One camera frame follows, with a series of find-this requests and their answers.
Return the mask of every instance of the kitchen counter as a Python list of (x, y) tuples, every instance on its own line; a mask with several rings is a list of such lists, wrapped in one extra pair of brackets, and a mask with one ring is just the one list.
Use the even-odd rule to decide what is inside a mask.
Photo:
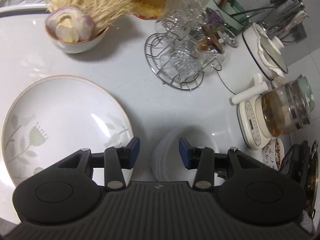
[[(132, 180), (155, 180), (150, 168), (153, 149), (166, 133), (186, 125), (209, 129), (220, 153), (237, 146), (261, 160), (261, 151), (259, 154), (246, 147), (236, 106), (229, 101), (232, 95), (215, 72), (206, 75), (201, 86), (190, 92), (163, 85), (151, 71), (145, 59), (144, 43), (154, 33), (154, 21), (121, 17), (95, 48), (66, 55), (46, 36), (45, 18), (46, 14), (0, 18), (1, 126), (11, 104), (27, 86), (44, 77), (69, 74), (104, 87), (127, 113), (134, 135), (141, 139)], [(19, 223), (12, 205), (13, 191), (1, 154), (0, 217)]]

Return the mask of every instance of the small dish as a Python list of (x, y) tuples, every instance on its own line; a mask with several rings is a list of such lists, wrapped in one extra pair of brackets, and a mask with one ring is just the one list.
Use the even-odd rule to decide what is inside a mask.
[[(81, 148), (92, 153), (125, 146), (133, 137), (119, 103), (99, 85), (75, 76), (53, 76), (26, 88), (4, 121), (2, 153), (13, 183), (51, 166)], [(132, 170), (123, 170), (126, 183)], [(104, 185), (103, 169), (93, 180)]]
[(90, 41), (64, 42), (55, 37), (55, 35), (45, 26), (45, 32), (50, 37), (52, 43), (61, 51), (70, 54), (78, 54), (96, 46), (106, 35), (108, 29), (102, 31), (96, 38)]
[(280, 170), (284, 158), (284, 146), (280, 138), (270, 141), (262, 149), (263, 163), (276, 171)]

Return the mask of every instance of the wire rack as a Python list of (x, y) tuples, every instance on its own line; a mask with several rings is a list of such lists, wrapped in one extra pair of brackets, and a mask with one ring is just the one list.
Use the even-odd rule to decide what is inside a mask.
[(211, 72), (212, 70), (221, 71), (222, 70), (222, 61), (217, 52), (206, 51), (205, 61), (202, 64), (201, 70), (196, 74), (190, 76), (183, 82), (179, 82), (179, 73), (176, 71), (171, 71), (169, 68), (166, 68), (166, 63), (161, 63), (160, 58), (164, 55), (174, 44), (175, 41), (182, 41), (188, 39), (187, 35), (181, 36), (177, 35), (172, 31), (173, 27), (168, 29), (165, 33), (154, 33), (149, 36), (146, 40), (144, 46), (144, 52), (147, 59), (147, 62), (156, 76), (161, 79), (163, 84), (167, 84), (175, 89), (183, 91), (192, 91), (198, 88), (206, 72)]

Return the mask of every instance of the glass kettle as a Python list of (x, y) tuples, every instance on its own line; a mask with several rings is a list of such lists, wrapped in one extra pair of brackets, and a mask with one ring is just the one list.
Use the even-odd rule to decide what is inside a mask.
[(273, 137), (294, 132), (310, 124), (315, 99), (306, 77), (278, 87), (261, 98), (263, 120)]

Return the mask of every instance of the floral pattern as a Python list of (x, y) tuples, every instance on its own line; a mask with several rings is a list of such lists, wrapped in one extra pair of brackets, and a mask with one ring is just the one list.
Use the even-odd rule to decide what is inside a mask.
[[(43, 171), (43, 168), (41, 168), (41, 167), (37, 167), (37, 168), (35, 168), (35, 170), (34, 170), (34, 172), (33, 172), (33, 175), (36, 175), (37, 173), (39, 173), (39, 172), (41, 172), (41, 171)], [(25, 179), (28, 179), (29, 177), (23, 177), (22, 175), (21, 175), (21, 173), (20, 173), (20, 175), (17, 177), (17, 176), (12, 176), (14, 179), (20, 179), (21, 180), (21, 182), (22, 181), (24, 181)]]
[[(24, 136), (18, 140), (18, 138), (14, 138), (14, 135), (16, 132), (22, 127), (28, 125), (33, 119), (35, 119), (36, 116), (33, 115), (32, 117), (24, 118), (21, 121), (21, 124), (19, 125), (19, 118), (17, 115), (13, 114), (11, 117), (11, 125), (14, 129), (13, 133), (11, 134), (9, 140), (5, 144), (4, 149), (11, 144), (10, 146), (10, 156), (11, 159), (7, 161), (7, 163), (10, 163), (14, 160), (18, 160), (20, 163), (27, 165), (30, 164), (27, 158), (23, 157), (22, 155), (24, 154), (26, 157), (37, 157), (38, 155), (30, 150), (29, 148), (32, 147), (38, 147), (46, 142), (48, 139), (47, 134), (44, 132), (44, 130), (41, 129), (40, 125), (36, 123), (35, 126), (33, 126), (29, 132), (28, 136), (28, 145), (26, 145), (26, 139)], [(17, 153), (16, 150), (16, 141), (19, 141), (19, 149), (20, 152)]]
[(116, 126), (120, 126), (122, 130), (119, 133), (114, 133), (109, 140), (104, 144), (105, 148), (109, 148), (112, 146), (119, 146), (122, 145), (121, 141), (121, 134), (127, 132), (129, 129), (127, 129), (121, 122), (121, 120), (117, 117), (112, 116), (111, 114), (108, 114), (108, 117), (110, 120), (115, 124), (112, 123), (106, 123), (106, 126), (108, 127), (109, 130), (115, 130)]

